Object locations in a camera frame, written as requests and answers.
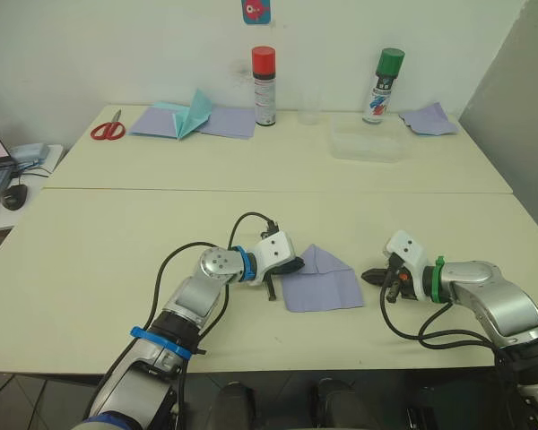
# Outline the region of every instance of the white table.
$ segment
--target white table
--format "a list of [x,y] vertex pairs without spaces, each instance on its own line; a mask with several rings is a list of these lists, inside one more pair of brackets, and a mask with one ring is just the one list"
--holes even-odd
[[411,157],[397,163],[334,158],[328,148],[330,114],[302,125],[296,112],[258,126],[250,140],[201,133],[174,139],[125,136],[94,141],[90,131],[122,109],[129,128],[145,106],[108,106],[65,157],[48,187],[264,192],[511,193],[466,131],[418,136],[397,116],[366,125],[360,114],[335,114],[371,135],[403,142]]
[[[50,148],[50,151],[48,153],[48,156],[46,157],[46,160],[44,161],[44,164],[41,167],[50,172],[53,172],[57,166],[57,163],[62,158],[62,152],[64,151],[64,147],[62,145],[48,145],[48,147]],[[38,173],[46,176],[48,175],[48,173],[43,170],[32,170],[29,172]],[[46,182],[47,179],[40,176],[27,175],[20,178],[20,183],[28,186],[28,196],[26,197],[26,202],[17,211],[9,211],[4,206],[2,206],[2,204],[0,204],[0,230],[8,230],[10,228],[13,228],[18,223],[24,212],[36,199],[36,196],[44,187],[44,184]],[[8,186],[17,184],[18,178],[15,178],[10,181],[10,184]]]
[[[100,374],[143,324],[163,258],[179,245],[226,245],[235,218],[259,210],[279,221],[297,252],[311,243],[355,269],[382,267],[399,228],[431,257],[496,263],[538,304],[538,227],[509,194],[224,193],[45,189],[0,249],[0,371]],[[265,228],[244,221],[236,243]],[[161,304],[202,250],[172,262]],[[363,308],[294,314],[264,288],[236,285],[228,312],[191,360],[191,372],[490,366],[489,351],[432,351],[396,337],[378,308],[378,288],[361,282]],[[400,300],[395,324],[417,331],[436,305]],[[453,308],[434,329],[482,332]]]

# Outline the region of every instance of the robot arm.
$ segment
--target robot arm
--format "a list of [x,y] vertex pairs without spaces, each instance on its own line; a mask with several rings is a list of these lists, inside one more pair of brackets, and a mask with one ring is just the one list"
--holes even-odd
[[89,419],[75,430],[170,428],[178,400],[172,383],[199,352],[199,331],[226,283],[260,284],[267,272],[295,259],[287,235],[278,231],[250,252],[209,248],[147,331],[134,327],[134,340],[98,391]]
[[422,246],[404,231],[397,231],[386,244],[389,261],[398,267],[372,269],[364,280],[380,285],[387,272],[395,280],[386,300],[404,298],[453,302],[468,307],[490,341],[509,358],[521,395],[538,407],[538,307],[519,287],[504,279],[489,262],[430,264]]

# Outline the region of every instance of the computer mouse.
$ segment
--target computer mouse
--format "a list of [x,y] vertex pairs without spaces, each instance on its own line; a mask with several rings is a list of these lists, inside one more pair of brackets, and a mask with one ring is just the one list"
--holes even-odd
[[17,211],[24,205],[27,196],[28,186],[24,184],[12,185],[2,191],[0,203],[10,211]]

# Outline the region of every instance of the scissors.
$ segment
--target scissors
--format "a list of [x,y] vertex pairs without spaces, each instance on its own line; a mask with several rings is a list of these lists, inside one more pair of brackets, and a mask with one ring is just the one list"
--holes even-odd
[[[96,128],[94,128],[90,133],[91,138],[95,139],[96,141],[103,141],[105,139],[114,141],[126,134],[126,128],[118,121],[121,114],[122,110],[119,109],[112,118],[111,122],[98,125]],[[121,127],[121,131],[116,133],[118,127]]]

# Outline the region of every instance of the spray can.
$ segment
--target spray can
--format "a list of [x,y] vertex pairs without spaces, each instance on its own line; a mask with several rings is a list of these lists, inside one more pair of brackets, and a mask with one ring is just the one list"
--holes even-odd
[[393,82],[401,70],[403,59],[404,52],[395,47],[386,47],[381,52],[372,88],[365,105],[365,112],[362,116],[363,121],[372,124],[378,124],[382,121],[381,116],[386,112],[388,100],[393,92]]
[[253,78],[255,81],[255,118],[259,125],[273,125],[277,116],[275,105],[275,50],[254,47]]

